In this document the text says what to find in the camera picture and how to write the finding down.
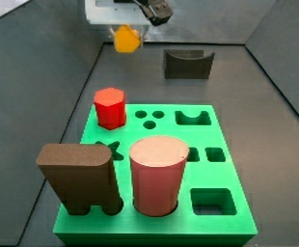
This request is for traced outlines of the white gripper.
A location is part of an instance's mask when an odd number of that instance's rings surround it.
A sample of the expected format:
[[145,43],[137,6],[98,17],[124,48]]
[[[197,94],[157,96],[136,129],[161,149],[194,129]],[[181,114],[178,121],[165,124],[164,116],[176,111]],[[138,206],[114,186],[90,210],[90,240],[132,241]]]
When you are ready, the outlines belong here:
[[[113,0],[85,0],[85,16],[86,21],[93,25],[141,25],[140,48],[142,48],[150,22],[133,3],[114,3]],[[112,27],[109,27],[109,33],[112,36],[116,34]]]

